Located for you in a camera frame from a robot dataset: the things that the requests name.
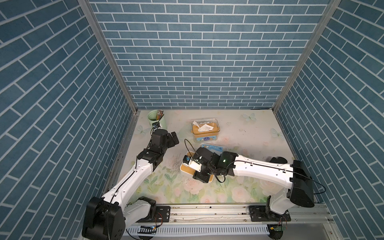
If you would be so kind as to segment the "white box with bamboo lid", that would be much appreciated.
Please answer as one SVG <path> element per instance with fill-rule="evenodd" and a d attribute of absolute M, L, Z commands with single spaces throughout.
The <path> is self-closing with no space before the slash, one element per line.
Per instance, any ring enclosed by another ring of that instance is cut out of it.
<path fill-rule="evenodd" d="M 194 156 L 194 155 L 195 155 L 195 152 L 187 152 L 186 153 L 186 156 L 188 156 L 188 158 L 190 158 L 191 156 Z M 190 178 L 192 178 L 196 172 L 195 169 L 190 168 L 189 165 L 184 163 L 184 162 L 181 163 L 180 170 L 181 170 L 183 175 L 188 176 Z"/>

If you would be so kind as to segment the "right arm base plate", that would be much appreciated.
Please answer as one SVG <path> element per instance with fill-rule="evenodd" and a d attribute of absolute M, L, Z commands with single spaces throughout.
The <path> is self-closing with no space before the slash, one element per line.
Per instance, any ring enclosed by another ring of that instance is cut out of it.
<path fill-rule="evenodd" d="M 288 211 L 284 214 L 276 214 L 272 212 L 268 206 L 265 205 L 251 205 L 249 206 L 250 218 L 252 222 L 279 222 L 291 221 L 291 216 Z"/>

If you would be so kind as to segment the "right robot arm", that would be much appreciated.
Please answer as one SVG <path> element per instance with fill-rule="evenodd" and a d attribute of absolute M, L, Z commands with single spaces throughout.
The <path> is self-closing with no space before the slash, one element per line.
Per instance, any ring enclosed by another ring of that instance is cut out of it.
<path fill-rule="evenodd" d="M 312 208 L 314 202 L 313 178 L 300 161 L 291 164 L 285 158 L 257 161 L 233 152 L 220 155 L 200 147 L 184 156 L 183 164 L 193 169 L 193 179 L 208 183 L 211 176 L 251 177 L 277 184 L 282 189 L 269 196 L 266 214 L 281 216 L 294 206 Z"/>

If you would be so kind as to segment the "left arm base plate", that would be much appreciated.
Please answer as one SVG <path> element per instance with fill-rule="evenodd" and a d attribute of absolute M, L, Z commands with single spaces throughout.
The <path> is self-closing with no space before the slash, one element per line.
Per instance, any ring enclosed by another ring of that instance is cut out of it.
<path fill-rule="evenodd" d="M 170 206 L 156 206 L 151 208 L 147 217 L 140 219 L 137 223 L 168 223 L 170 221 L 171 207 Z"/>

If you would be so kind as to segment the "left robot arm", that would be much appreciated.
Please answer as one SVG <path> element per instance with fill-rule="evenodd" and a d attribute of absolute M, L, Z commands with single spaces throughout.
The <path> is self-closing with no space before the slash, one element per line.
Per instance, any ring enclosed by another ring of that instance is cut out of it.
<path fill-rule="evenodd" d="M 137 188 L 163 161 L 167 149 L 179 144 L 175 132 L 156 129 L 147 148 L 137 155 L 129 172 L 102 197 L 87 203 L 82 236 L 88 240 L 119 240 L 125 230 L 139 220 L 152 220 L 156 201 L 140 197 L 130 204 Z"/>

